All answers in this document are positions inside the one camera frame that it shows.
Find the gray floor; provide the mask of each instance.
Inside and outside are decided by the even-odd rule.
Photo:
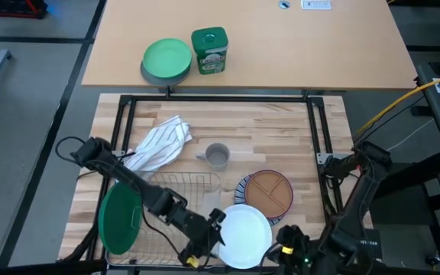
[[[46,2],[50,5],[50,14],[42,21],[0,18],[0,35],[84,38],[98,0]],[[407,44],[440,45],[440,9],[391,9]],[[0,49],[3,48],[11,50],[15,58],[5,66],[0,75],[0,250],[70,77],[79,45],[0,43]],[[440,60],[440,53],[411,53],[411,56],[415,64]],[[82,74],[83,70],[77,83],[80,83]],[[88,136],[99,93],[102,92],[155,91],[90,89],[76,85],[57,140],[67,135]],[[344,92],[342,95],[351,130],[355,131],[375,115],[376,111],[401,94]],[[414,118],[409,112],[404,112],[381,128],[379,134],[375,134],[370,140],[382,147],[389,147],[427,119]],[[396,148],[392,157],[396,161],[416,161],[438,151],[440,137],[435,124],[431,123],[411,140]],[[78,172],[77,167],[58,160],[54,154],[50,155],[11,265],[50,263],[56,259]],[[432,184],[429,184],[429,188],[435,189]],[[428,270],[429,267],[422,259],[435,250],[429,230],[425,226],[409,223],[403,220],[399,225],[389,225],[387,222],[376,224],[383,240],[383,261],[395,267]]]

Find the white plate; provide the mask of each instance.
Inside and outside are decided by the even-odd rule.
[[[266,217],[242,204],[229,206],[225,214],[220,231],[225,246],[220,245],[218,256],[233,268],[257,266],[273,239]]]

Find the green plate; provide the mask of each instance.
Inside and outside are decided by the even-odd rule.
[[[178,39],[166,38],[147,48],[142,63],[151,75],[170,78],[187,70],[192,58],[188,45]]]
[[[137,238],[142,198],[125,184],[116,183],[103,199],[98,217],[99,237],[115,255],[128,251]]]

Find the wooden plate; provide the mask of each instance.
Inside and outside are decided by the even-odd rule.
[[[278,172],[262,170],[251,176],[245,187],[245,201],[266,218],[279,218],[293,202],[290,182]]]

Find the can label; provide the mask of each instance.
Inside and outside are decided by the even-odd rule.
[[[208,54],[206,57],[198,57],[199,72],[201,74],[220,73],[225,70],[227,51]]]

